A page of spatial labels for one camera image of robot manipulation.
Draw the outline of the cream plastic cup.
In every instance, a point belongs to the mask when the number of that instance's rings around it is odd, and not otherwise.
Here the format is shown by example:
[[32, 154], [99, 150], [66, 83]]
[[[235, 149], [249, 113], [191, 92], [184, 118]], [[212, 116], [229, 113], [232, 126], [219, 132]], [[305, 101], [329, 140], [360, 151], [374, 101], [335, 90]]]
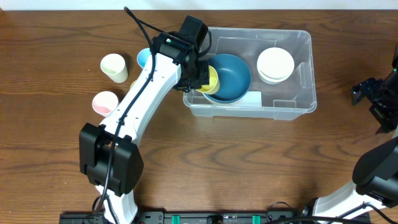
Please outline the cream plastic cup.
[[108, 54], [103, 57], [100, 69], [115, 83], [125, 82], [128, 78], [125, 59], [119, 54]]

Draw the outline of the clear plastic storage container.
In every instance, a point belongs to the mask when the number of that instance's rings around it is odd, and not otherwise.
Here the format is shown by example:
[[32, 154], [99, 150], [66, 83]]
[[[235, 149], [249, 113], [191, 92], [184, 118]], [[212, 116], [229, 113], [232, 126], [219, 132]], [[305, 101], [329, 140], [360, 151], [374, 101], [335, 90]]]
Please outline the clear plastic storage container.
[[[243, 29], [211, 27], [202, 47], [205, 60], [219, 54], [235, 55], [248, 65], [251, 86], [238, 105], [214, 105], [203, 93], [192, 90], [183, 96], [184, 104], [195, 116], [237, 116], [293, 120], [315, 111], [317, 96], [313, 69], [312, 38], [304, 30]], [[295, 69], [288, 79], [276, 85], [263, 82], [257, 71], [257, 58], [265, 49], [288, 51]]]

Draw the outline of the small yellow bowl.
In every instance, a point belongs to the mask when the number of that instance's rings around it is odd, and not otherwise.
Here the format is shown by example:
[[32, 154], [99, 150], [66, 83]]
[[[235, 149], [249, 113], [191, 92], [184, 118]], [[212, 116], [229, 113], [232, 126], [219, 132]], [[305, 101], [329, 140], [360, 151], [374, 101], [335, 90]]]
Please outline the small yellow bowl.
[[267, 84], [270, 84], [270, 85], [276, 85], [276, 84], [278, 84], [278, 83], [280, 83], [280, 82], [283, 82], [283, 81], [285, 81], [286, 79], [288, 79], [288, 77], [285, 77], [285, 78], [281, 78], [281, 79], [276, 80], [276, 79], [273, 79], [273, 78], [270, 78], [270, 77], [267, 77], [267, 76], [261, 75], [261, 74], [259, 74], [259, 77], [260, 77], [260, 79], [261, 79], [263, 82], [265, 82], [265, 83], [267, 83]]

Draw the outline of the light blue plastic cup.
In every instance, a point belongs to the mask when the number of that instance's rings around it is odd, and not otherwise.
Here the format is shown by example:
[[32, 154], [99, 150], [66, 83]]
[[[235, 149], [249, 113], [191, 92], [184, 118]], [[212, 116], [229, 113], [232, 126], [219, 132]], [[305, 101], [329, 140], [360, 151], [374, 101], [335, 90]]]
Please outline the light blue plastic cup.
[[146, 65], [147, 58], [151, 55], [150, 48], [142, 49], [137, 55], [137, 64], [143, 69]]

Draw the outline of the pink plastic cup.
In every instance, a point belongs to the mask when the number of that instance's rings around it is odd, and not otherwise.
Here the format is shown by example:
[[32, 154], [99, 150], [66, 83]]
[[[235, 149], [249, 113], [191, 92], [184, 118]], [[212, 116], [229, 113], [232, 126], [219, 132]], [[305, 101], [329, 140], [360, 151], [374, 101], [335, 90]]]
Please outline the pink plastic cup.
[[119, 104], [118, 97], [111, 91], [102, 91], [98, 93], [92, 100], [93, 110], [101, 116], [109, 116]]

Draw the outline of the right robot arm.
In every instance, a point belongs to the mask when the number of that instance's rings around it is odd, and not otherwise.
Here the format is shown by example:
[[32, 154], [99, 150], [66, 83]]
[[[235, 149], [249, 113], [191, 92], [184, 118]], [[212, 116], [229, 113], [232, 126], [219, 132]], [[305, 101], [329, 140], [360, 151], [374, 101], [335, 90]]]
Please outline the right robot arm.
[[[350, 89], [351, 102], [363, 98], [371, 102], [369, 111], [380, 124], [378, 134], [397, 131], [397, 50], [392, 71], [385, 79], [369, 78]], [[397, 134], [384, 144], [363, 154], [356, 163], [352, 180], [326, 197], [316, 199], [303, 213], [326, 217], [320, 223], [347, 223], [374, 210], [397, 206]]]

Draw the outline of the small white bowl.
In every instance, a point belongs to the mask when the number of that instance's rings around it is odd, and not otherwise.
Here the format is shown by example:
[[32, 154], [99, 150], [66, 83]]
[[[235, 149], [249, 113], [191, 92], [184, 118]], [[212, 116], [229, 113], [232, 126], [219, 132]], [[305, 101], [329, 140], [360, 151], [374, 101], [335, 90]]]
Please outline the small white bowl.
[[257, 58], [257, 71], [273, 79], [290, 77], [295, 69], [295, 62], [288, 51], [271, 47], [265, 49]]

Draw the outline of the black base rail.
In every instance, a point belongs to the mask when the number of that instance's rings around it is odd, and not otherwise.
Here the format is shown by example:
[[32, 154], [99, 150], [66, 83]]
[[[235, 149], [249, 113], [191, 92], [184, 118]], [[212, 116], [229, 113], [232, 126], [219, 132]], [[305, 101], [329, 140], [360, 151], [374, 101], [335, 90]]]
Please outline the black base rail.
[[[168, 213], [162, 211], [141, 212], [132, 224], [257, 224], [268, 223], [281, 218], [291, 218], [292, 210], [273, 210], [266, 213]], [[64, 213], [59, 224], [100, 224], [110, 223], [103, 213]]]

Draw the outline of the large dark blue bowl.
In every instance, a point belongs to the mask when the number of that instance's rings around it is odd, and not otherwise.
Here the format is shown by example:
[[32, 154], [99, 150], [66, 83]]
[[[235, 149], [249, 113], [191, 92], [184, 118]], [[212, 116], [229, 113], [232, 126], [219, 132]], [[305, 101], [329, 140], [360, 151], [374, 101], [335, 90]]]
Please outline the large dark blue bowl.
[[239, 88], [219, 89], [215, 94], [203, 93], [203, 96], [213, 104], [229, 105], [242, 100], [248, 90]]

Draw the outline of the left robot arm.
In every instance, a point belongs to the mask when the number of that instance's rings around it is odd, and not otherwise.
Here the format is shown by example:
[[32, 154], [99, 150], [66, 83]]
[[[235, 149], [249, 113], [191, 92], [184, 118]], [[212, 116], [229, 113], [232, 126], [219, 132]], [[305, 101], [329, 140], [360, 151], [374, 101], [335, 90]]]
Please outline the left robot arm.
[[149, 40], [150, 57], [134, 86], [101, 124], [87, 123], [79, 135], [80, 171], [100, 192], [93, 213], [109, 223], [132, 223], [137, 206], [133, 188], [144, 169], [139, 152], [142, 135], [154, 112], [171, 90], [189, 92], [210, 82], [209, 65], [201, 57], [205, 23], [187, 16], [179, 31], [161, 32]]

